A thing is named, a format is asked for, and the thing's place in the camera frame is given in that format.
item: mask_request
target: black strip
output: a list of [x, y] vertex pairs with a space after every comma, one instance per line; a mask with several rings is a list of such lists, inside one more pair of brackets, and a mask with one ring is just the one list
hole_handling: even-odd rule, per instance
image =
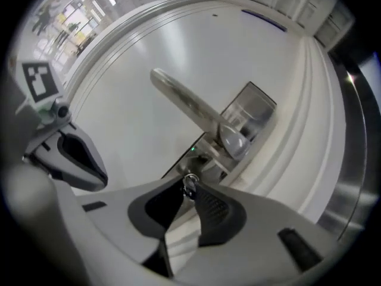
[[333, 20], [330, 17], [328, 17], [327, 20], [330, 21], [335, 27], [337, 27], [339, 31], [341, 30], [340, 27], [335, 22], [333, 22]]
[[84, 204], [82, 207], [85, 212], [90, 212], [105, 206], [107, 206], [107, 204], [105, 204], [103, 201], [96, 201], [94, 203]]
[[77, 128], [70, 122], [69, 123], [69, 126], [71, 127], [71, 128], [73, 128], [74, 130], [77, 130]]
[[258, 1], [258, 0], [250, 0], [250, 1], [254, 1], [256, 3], [264, 5], [265, 7], [269, 7], [269, 5], [267, 5], [266, 3], [262, 2], [262, 1]]
[[274, 101], [274, 100], [273, 100], [273, 99], [272, 99], [266, 92], [264, 92], [261, 88], [259, 88], [255, 83], [253, 83], [253, 82], [249, 82], [249, 83], [252, 84], [252, 85], [254, 85], [254, 87], [256, 87], [258, 90], [260, 90], [265, 96], [267, 96], [267, 97], [270, 99], [271, 102], [273, 102], [275, 105], [277, 105], [277, 103], [276, 103], [276, 102], [275, 102], [275, 101]]
[[184, 152], [184, 154], [178, 159], [178, 161], [176, 161], [175, 163], [174, 163], [174, 165], [172, 165], [169, 169], [168, 169], [168, 171], [166, 171], [165, 172], [165, 174], [163, 175], [163, 177], [161, 177], [161, 179], [162, 178], [165, 178], [167, 175], [168, 175], [168, 173], [182, 160], [182, 158], [184, 158], [184, 156], [188, 153], [188, 152], [190, 152], [191, 151], [191, 149], [192, 149], [192, 147], [194, 147], [196, 144], [197, 144], [197, 142], [198, 141], [200, 141], [200, 139], [204, 136], [205, 134], [203, 133], [201, 136], [199, 136], [198, 137], [198, 139]]
[[157, 250], [142, 265], [166, 278], [173, 277], [168, 250], [164, 240], [159, 242]]
[[284, 11], [281, 11], [281, 10], [277, 10], [278, 13], [281, 13], [282, 15], [284, 16], [287, 16], [286, 13]]
[[314, 36], [314, 38], [318, 41], [318, 43], [320, 43], [323, 46], [323, 48], [326, 47], [326, 45], [324, 43], [322, 43], [318, 37]]
[[275, 22], [274, 20], [266, 17], [266, 16], [263, 16], [259, 13], [256, 13], [256, 12], [253, 12], [251, 10], [242, 10], [244, 13], [247, 13], [249, 15], [252, 15], [252, 16], [255, 16], [259, 19], [262, 19], [268, 23], [270, 23], [271, 25], [273, 25], [274, 27], [277, 27], [279, 30], [283, 31], [283, 32], [287, 32], [287, 28], [285, 26], [282, 26], [281, 24], [279, 24], [278, 22]]
[[44, 149], [46, 149], [47, 151], [50, 150], [50, 147], [48, 144], [46, 144], [46, 142], [41, 143], [41, 146], [44, 147]]
[[301, 272], [311, 269], [323, 260], [296, 230], [285, 228], [278, 236]]

